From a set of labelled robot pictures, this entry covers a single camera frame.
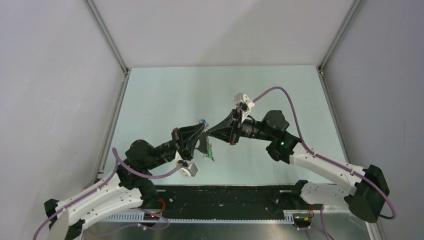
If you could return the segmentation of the red-handled key organizer with rings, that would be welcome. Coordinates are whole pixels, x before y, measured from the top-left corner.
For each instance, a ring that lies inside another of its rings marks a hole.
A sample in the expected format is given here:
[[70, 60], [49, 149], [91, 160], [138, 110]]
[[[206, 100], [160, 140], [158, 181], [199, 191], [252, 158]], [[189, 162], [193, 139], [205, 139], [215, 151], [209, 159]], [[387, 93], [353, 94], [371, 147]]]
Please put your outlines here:
[[199, 144], [196, 149], [203, 154], [204, 158], [215, 161], [212, 151], [212, 144], [209, 141], [209, 136], [204, 131], [199, 138]]

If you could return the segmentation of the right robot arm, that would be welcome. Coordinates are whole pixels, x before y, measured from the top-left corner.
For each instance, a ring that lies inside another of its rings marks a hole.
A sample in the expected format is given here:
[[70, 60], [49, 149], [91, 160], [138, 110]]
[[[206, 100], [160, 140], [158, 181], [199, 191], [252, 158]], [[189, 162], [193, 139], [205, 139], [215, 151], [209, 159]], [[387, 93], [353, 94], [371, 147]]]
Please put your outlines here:
[[303, 209], [308, 204], [347, 207], [359, 219], [376, 223], [390, 193], [383, 171], [372, 164], [364, 168], [331, 163], [329, 158], [304, 147], [299, 137], [287, 131], [289, 125], [280, 110], [270, 110], [257, 121], [251, 116], [243, 118], [240, 111], [233, 109], [206, 134], [232, 146], [240, 138], [269, 141], [266, 151], [274, 161], [307, 169], [335, 184], [329, 193], [329, 188], [323, 191], [322, 187], [306, 180], [298, 181], [297, 191], [290, 195], [295, 208]]

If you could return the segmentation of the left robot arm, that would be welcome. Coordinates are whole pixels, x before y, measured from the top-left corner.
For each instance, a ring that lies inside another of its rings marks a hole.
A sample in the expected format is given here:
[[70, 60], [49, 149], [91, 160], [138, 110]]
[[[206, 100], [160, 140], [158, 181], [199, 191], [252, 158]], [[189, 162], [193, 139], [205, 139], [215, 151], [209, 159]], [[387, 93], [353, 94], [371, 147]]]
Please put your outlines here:
[[137, 139], [130, 144], [122, 159], [114, 147], [115, 158], [111, 173], [65, 200], [49, 199], [44, 203], [47, 220], [42, 224], [60, 240], [74, 240], [100, 220], [121, 211], [144, 206], [153, 208], [158, 193], [153, 180], [165, 179], [176, 172], [188, 178], [197, 173], [193, 163], [197, 143], [205, 138], [207, 123], [176, 127], [171, 140], [153, 146]]

